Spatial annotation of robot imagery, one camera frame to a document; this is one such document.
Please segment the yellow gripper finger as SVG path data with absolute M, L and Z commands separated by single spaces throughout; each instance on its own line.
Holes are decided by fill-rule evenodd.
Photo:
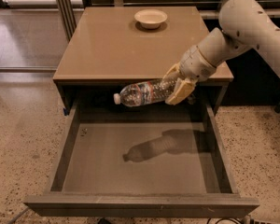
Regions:
M 176 80 L 180 77 L 180 63 L 175 63 L 164 75 L 163 80 Z
M 193 93 L 196 87 L 196 83 L 197 83 L 196 79 L 178 78 L 175 84 L 174 91 L 165 100 L 165 103 L 168 105 L 179 104 Z

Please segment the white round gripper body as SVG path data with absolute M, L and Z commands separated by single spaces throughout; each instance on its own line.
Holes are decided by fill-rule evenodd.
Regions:
M 217 69 L 203 57 L 197 46 L 192 46 L 183 54 L 179 62 L 179 70 L 183 77 L 203 82 Z

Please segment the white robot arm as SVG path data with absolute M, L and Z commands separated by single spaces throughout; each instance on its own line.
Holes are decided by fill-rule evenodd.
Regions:
M 210 78 L 219 65 L 250 49 L 280 78 L 280 28 L 257 1 L 227 1 L 219 11 L 218 22 L 218 28 L 191 46 L 166 73 L 166 77 L 177 79 L 166 104 L 179 104 L 193 93 L 198 82 Z

